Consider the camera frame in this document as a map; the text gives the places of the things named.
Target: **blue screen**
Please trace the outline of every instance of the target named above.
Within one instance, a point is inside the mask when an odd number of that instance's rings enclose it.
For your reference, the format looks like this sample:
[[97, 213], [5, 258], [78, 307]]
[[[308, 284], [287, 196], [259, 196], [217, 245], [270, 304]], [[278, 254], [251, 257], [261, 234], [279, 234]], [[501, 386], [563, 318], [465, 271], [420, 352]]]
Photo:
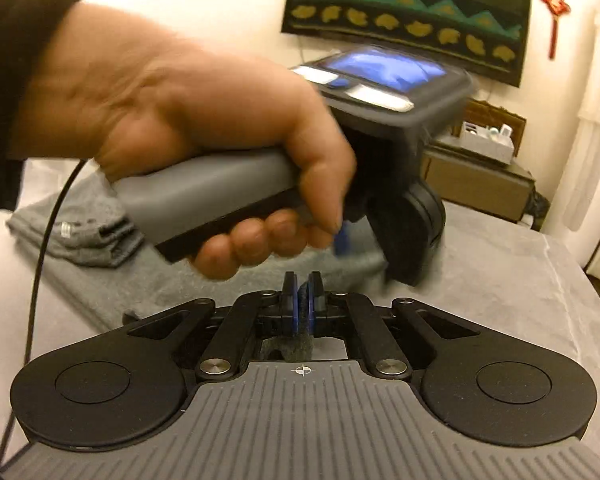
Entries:
[[436, 63], [376, 48], [344, 54], [328, 60], [324, 67], [367, 79], [398, 92], [408, 92], [446, 73]]

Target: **folded clothes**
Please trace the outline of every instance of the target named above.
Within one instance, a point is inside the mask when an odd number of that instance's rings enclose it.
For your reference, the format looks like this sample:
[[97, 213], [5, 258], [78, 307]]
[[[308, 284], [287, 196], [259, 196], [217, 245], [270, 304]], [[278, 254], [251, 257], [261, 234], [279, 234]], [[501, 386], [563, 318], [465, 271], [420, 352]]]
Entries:
[[[14, 213], [8, 225], [20, 249], [38, 256], [42, 232], [56, 197]], [[366, 220], [349, 226], [344, 256], [332, 250], [306, 250], [295, 258], [270, 257], [243, 268], [226, 282], [208, 280], [187, 262], [168, 264], [125, 219], [115, 195], [98, 175], [79, 182], [66, 196], [45, 259], [44, 275], [98, 330], [120, 326], [126, 310], [146, 317], [193, 298], [231, 305], [241, 294], [282, 286], [292, 270], [302, 282], [320, 270], [327, 290], [356, 290], [365, 278], [382, 272], [382, 252]], [[71, 225], [68, 238], [62, 222]]]
[[[54, 194], [18, 209], [7, 226], [19, 238], [40, 246], [57, 198]], [[103, 177], [96, 173], [75, 184], [65, 197], [47, 251], [77, 265], [115, 268], [134, 254], [143, 240]]]

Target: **green zigzag pattern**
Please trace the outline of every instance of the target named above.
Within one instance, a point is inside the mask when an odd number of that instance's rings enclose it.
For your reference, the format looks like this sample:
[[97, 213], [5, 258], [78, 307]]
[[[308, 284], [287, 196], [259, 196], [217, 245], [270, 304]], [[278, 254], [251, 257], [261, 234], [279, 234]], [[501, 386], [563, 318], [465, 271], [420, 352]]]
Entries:
[[421, 0], [355, 0], [358, 2], [374, 2], [379, 4], [389, 4], [394, 7], [405, 7], [407, 9], [419, 10], [420, 12], [428, 12], [437, 16], [443, 16], [455, 20], [456, 22], [466, 23], [474, 27], [481, 28], [494, 32], [501, 36], [506, 36], [512, 40], [519, 40], [522, 32], [521, 25], [515, 25], [505, 30], [498, 20], [488, 11], [478, 12], [473, 16], [465, 16], [453, 0], [440, 0], [438, 3], [427, 7]]

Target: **beige wall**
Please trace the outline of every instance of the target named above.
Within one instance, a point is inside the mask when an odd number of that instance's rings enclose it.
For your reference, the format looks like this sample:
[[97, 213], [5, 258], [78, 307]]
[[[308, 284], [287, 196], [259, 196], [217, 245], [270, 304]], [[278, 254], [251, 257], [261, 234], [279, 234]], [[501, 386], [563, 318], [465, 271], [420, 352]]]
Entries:
[[[298, 39], [279, 33], [285, 0], [89, 0], [140, 12], [185, 34], [223, 41], [291, 66], [300, 63]], [[538, 180], [539, 190], [555, 192], [576, 131], [593, 48], [596, 0], [567, 0], [573, 12], [560, 20], [557, 59], [548, 59], [552, 25], [548, 9], [533, 0], [522, 86], [480, 79], [478, 97], [528, 119], [519, 160]], [[334, 45], [302, 39], [305, 57]]]

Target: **gray ribbed plate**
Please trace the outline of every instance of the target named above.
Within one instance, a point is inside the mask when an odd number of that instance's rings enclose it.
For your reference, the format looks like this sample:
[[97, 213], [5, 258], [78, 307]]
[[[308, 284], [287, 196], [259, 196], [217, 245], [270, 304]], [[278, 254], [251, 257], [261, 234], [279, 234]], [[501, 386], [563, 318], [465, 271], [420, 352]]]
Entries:
[[162, 433], [125, 449], [34, 444], [7, 480], [599, 480], [575, 437], [537, 448], [472, 440], [424, 410], [408, 384], [356, 361], [252, 363], [202, 386]]

